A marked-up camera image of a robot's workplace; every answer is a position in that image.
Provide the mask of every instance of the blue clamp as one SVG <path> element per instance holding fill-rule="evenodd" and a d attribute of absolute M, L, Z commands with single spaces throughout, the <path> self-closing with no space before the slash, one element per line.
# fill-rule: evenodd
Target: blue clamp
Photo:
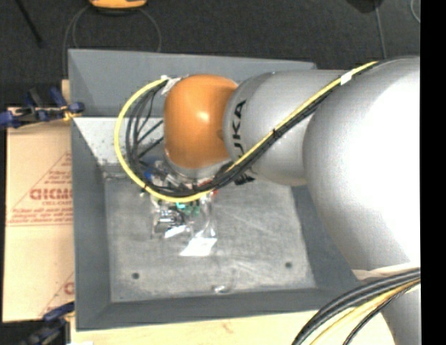
<path fill-rule="evenodd" d="M 15 111 L 3 111 L 0 113 L 0 127 L 19 128 L 33 123 L 52 121 L 65 118 L 68 114 L 81 114 L 86 108 L 81 102 L 68 103 L 57 87 L 49 90 L 50 97 L 56 108 L 44 108 L 42 100 L 35 88 L 28 91 L 24 99 L 23 107 Z"/>

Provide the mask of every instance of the wire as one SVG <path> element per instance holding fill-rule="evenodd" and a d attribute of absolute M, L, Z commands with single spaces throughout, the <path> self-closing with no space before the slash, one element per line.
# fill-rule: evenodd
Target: wire
<path fill-rule="evenodd" d="M 415 10 L 414 10 L 414 7 L 413 7 L 414 2 L 415 2 L 415 0 L 410 0 L 410 12 L 411 12 L 411 15 L 413 15 L 413 18 L 415 18 L 415 20 L 416 20 L 418 23 L 421 24 L 422 21 L 421 21 L 421 19 L 418 17 L 417 13 L 415 13 Z"/>
<path fill-rule="evenodd" d="M 324 341 L 327 337 L 330 337 L 333 333 L 335 333 L 338 329 L 345 327 L 349 323 L 352 323 L 357 318 L 361 317 L 362 314 L 369 311 L 369 309 L 372 309 L 370 313 L 372 315 L 376 315 L 377 312 L 373 312 L 376 308 L 382 309 L 383 306 L 386 306 L 389 304 L 390 300 L 394 298 L 398 294 L 402 294 L 406 292 L 409 288 L 412 288 L 413 286 L 417 285 L 419 283 L 419 280 L 411 281 L 405 285 L 401 285 L 397 287 L 396 289 L 389 290 L 377 297 L 375 297 L 372 300 L 369 300 L 367 303 L 364 303 L 362 305 L 359 305 L 358 307 L 354 308 L 349 313 L 345 314 L 343 317 L 338 319 L 337 321 L 333 322 L 330 326 L 328 326 L 326 329 L 324 329 L 312 342 L 311 345 L 318 345 L 321 343 L 321 341 Z M 363 325 L 360 326 L 360 323 L 358 324 L 358 329 L 356 333 L 363 327 Z"/>
<path fill-rule="evenodd" d="M 342 313 L 346 309 L 356 305 L 362 305 L 377 295 L 386 293 L 388 290 L 399 288 L 400 285 L 407 284 L 413 280 L 418 280 L 420 277 L 421 270 L 416 268 L 414 270 L 409 270 L 397 275 L 385 277 L 369 284 L 365 284 L 341 295 L 322 307 L 303 326 L 296 338 L 293 340 L 292 344 L 302 344 L 321 325 L 334 318 L 336 315 Z"/>
<path fill-rule="evenodd" d="M 151 16 L 151 14 L 147 13 L 145 10 L 138 9 L 138 11 L 140 13 L 142 13 L 144 16 L 146 16 L 153 23 L 154 27 L 156 28 L 156 32 L 158 34 L 158 47 L 156 48 L 156 52 L 160 52 L 160 50 L 162 49 L 162 45 L 163 45 L 163 36 L 160 33 L 158 23 L 156 23 L 155 19 Z"/>
<path fill-rule="evenodd" d="M 220 172 L 218 172 L 208 183 L 205 183 L 203 185 L 194 185 L 192 189 L 187 188 L 183 190 L 172 190 L 171 192 L 165 190 L 163 187 L 154 185 L 149 180 L 143 180 L 139 175 L 136 175 L 135 172 L 129 167 L 128 163 L 125 161 L 119 147 L 119 131 L 122 119 L 137 99 L 141 98 L 148 91 L 154 89 L 154 87 L 164 85 L 166 81 L 157 80 L 134 93 L 134 95 L 129 100 L 127 100 L 126 104 L 123 106 L 121 112 L 119 113 L 117 126 L 115 127 L 114 131 L 114 147 L 117 157 L 127 175 L 130 176 L 131 179 L 136 182 L 136 184 L 141 186 L 145 191 L 152 194 L 156 198 L 162 199 L 164 201 L 181 203 L 195 201 L 197 199 L 200 199 L 200 197 L 205 196 L 207 193 L 210 193 L 213 190 L 219 188 L 223 188 L 224 186 L 235 181 L 241 174 L 244 173 L 244 171 L 246 171 L 246 169 L 248 169 L 255 161 L 257 161 L 268 150 L 268 148 L 277 141 L 277 139 L 282 137 L 288 130 L 293 128 L 300 121 L 311 115 L 316 110 L 318 105 L 332 92 L 335 87 L 345 84 L 354 75 L 361 73 L 368 68 L 371 68 L 375 64 L 376 62 L 371 62 L 361 65 L 360 67 L 353 69 L 330 82 L 320 91 L 315 93 L 312 97 L 303 102 L 302 105 L 300 105 L 295 111 L 292 111 L 281 123 L 274 127 L 274 129 L 266 134 L 258 143 L 253 145 L 252 148 L 250 148 L 249 151 L 241 156 L 237 161 L 233 162 L 232 164 L 225 165 L 224 169 L 220 170 Z"/>
<path fill-rule="evenodd" d="M 349 345 L 351 341 L 354 339 L 354 337 L 358 334 L 358 332 L 365 326 L 373 317 L 375 317 L 378 313 L 380 313 L 386 306 L 388 306 L 393 300 L 399 298 L 403 294 L 407 293 L 412 286 L 407 287 L 406 289 L 403 289 L 399 291 L 397 294 L 391 296 L 390 298 L 386 299 L 384 302 L 376 306 L 368 315 L 366 315 L 354 329 L 350 332 L 350 334 L 345 339 L 345 342 L 343 342 L 342 345 Z"/>
<path fill-rule="evenodd" d="M 387 58 L 386 45 L 384 43 L 383 28 L 381 27 L 380 9 L 378 8 L 378 1 L 374 0 L 373 5 L 375 7 L 376 23 L 378 25 L 378 34 L 380 36 L 381 50 L 383 52 L 383 58 L 386 59 Z"/>
<path fill-rule="evenodd" d="M 62 74 L 63 74 L 63 77 L 68 76 L 67 46 L 68 46 L 68 38 L 69 38 L 70 32 L 71 32 L 71 38 L 73 41 L 73 46 L 78 48 L 79 44 L 76 39 L 76 29 L 77 29 L 79 20 L 81 19 L 81 16 L 90 6 L 91 5 L 89 4 L 89 5 L 81 8 L 76 14 L 74 14 L 73 18 L 70 20 L 70 23 L 68 24 L 68 26 L 65 29 L 65 34 L 64 34 L 64 38 L 63 38 L 63 52 L 62 52 Z M 156 52 L 160 52 L 162 49 L 163 38 L 162 38 L 162 34 L 160 32 L 158 23 L 146 11 L 144 11 L 142 9 L 138 9 L 138 11 L 140 13 L 142 13 L 143 15 L 145 15 L 153 23 L 154 28 L 156 29 L 156 33 L 158 34 L 158 46 L 156 47 Z"/>
<path fill-rule="evenodd" d="M 90 5 L 86 5 L 84 8 L 81 8 L 76 14 L 73 15 L 73 18 L 71 18 L 70 23 L 68 26 L 66 26 L 65 34 L 63 36 L 63 49 L 62 49 L 62 74 L 63 77 L 66 78 L 68 76 L 68 52 L 67 52 L 67 45 L 68 45 L 68 36 L 70 34 L 71 27 L 77 22 L 81 15 L 90 7 Z"/>

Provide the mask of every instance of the black cable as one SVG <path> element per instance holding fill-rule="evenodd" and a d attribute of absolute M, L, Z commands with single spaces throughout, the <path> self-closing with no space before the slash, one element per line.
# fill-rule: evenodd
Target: black cable
<path fill-rule="evenodd" d="M 15 2 L 17 3 L 17 6 L 19 7 L 24 19 L 27 21 L 28 27 L 31 30 L 33 36 L 35 36 L 35 40 L 37 43 L 37 46 L 39 48 L 44 48 L 45 47 L 45 41 L 42 39 L 41 35 L 39 34 L 39 32 L 36 29 L 35 24 L 33 23 L 33 21 L 31 20 L 28 11 L 25 9 L 22 0 L 15 0 Z"/>
<path fill-rule="evenodd" d="M 385 277 L 383 279 L 357 287 L 341 295 L 332 302 L 322 307 L 300 330 L 292 345 L 299 345 L 305 341 L 309 335 L 317 330 L 322 324 L 345 309 L 356 305 L 361 305 L 377 295 L 383 294 L 388 290 L 400 287 L 403 284 L 419 279 L 421 270 L 416 268 L 401 274 Z"/>
<path fill-rule="evenodd" d="M 366 315 L 354 329 L 350 332 L 350 334 L 345 339 L 345 342 L 343 342 L 342 345 L 349 345 L 351 341 L 355 338 L 355 336 L 358 334 L 358 332 L 378 313 L 380 313 L 385 307 L 387 307 L 392 301 L 395 299 L 401 297 L 403 294 L 405 294 L 407 291 L 412 289 L 414 286 L 418 285 L 419 283 L 416 282 L 413 285 L 410 285 L 406 289 L 403 289 L 402 291 L 399 291 L 398 293 L 392 295 L 390 298 L 385 300 L 383 303 L 378 305 L 375 309 L 373 309 L 368 315 Z"/>

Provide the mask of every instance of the cardboard sheet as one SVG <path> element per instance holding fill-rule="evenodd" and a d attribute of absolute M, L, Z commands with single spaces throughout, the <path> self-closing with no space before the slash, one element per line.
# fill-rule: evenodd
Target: cardboard sheet
<path fill-rule="evenodd" d="M 9 129 L 2 319 L 74 299 L 70 122 Z"/>

